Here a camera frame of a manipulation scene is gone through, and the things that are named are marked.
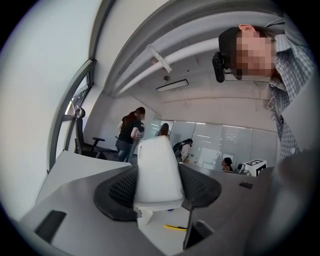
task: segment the plaid shirt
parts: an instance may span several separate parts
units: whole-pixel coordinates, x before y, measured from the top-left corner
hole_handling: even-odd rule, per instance
[[[281,144],[280,157],[284,159],[300,150],[292,131],[281,114],[311,76],[315,60],[308,47],[295,45],[284,34],[275,36],[275,48],[275,68],[282,80],[277,75],[272,76],[269,87],[275,100],[272,111]]]

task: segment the yellow pen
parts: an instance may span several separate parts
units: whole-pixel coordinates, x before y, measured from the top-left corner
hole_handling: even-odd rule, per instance
[[[187,228],[183,227],[183,226],[164,225],[164,227],[167,228],[167,229],[172,229],[172,230],[187,231]]]

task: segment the person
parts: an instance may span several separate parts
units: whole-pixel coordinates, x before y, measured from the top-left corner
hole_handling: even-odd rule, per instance
[[[232,169],[231,165],[232,165],[232,160],[230,157],[226,157],[225,159],[223,159],[222,163],[222,171],[225,173],[234,173],[234,170]]]
[[[158,130],[155,136],[167,136],[169,138],[169,124],[166,122],[161,126],[160,130]]]
[[[143,107],[138,107],[129,115],[124,116],[118,124],[117,128],[120,134],[115,144],[118,151],[116,161],[123,162],[128,157],[145,114],[146,110]]]
[[[286,14],[284,21],[284,34],[274,36],[266,28],[240,24],[219,36],[223,60],[237,79],[242,75],[270,77],[269,88],[275,102],[272,112],[280,140],[281,159],[300,151],[282,112],[316,67],[314,55],[302,34]]]
[[[188,138],[184,141],[178,142],[173,146],[173,152],[177,163],[185,161],[189,156],[189,150],[192,147],[193,140]]]

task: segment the black office chair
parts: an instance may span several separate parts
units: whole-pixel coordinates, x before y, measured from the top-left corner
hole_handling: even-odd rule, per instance
[[[108,152],[110,151],[109,149],[105,149],[105,148],[101,148],[101,147],[97,147],[97,144],[99,141],[104,142],[105,140],[103,138],[97,138],[97,137],[93,137],[92,139],[94,140],[94,143],[90,149],[90,151],[88,150],[84,150],[84,145],[85,145],[85,140],[84,140],[84,133],[83,133],[83,118],[86,115],[85,110],[82,107],[77,106],[77,110],[76,110],[76,120],[75,120],[75,134],[76,134],[76,138],[74,139],[75,142],[75,148],[74,148],[74,153],[79,154],[79,155],[83,155],[86,157],[90,157],[90,158],[99,158],[99,159],[103,159],[103,160],[107,160],[105,155],[102,154],[102,152]]]

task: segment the cable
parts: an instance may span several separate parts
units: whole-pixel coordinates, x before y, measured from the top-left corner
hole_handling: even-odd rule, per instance
[[[265,25],[265,26],[264,26],[264,28],[267,28],[267,27],[269,27],[271,24],[276,23],[276,22],[279,22],[279,21],[282,21],[282,20],[284,20],[284,19],[285,19],[285,18],[279,18],[279,19],[276,19],[276,20],[274,20],[274,21],[272,21],[272,22],[268,23],[267,25]]]

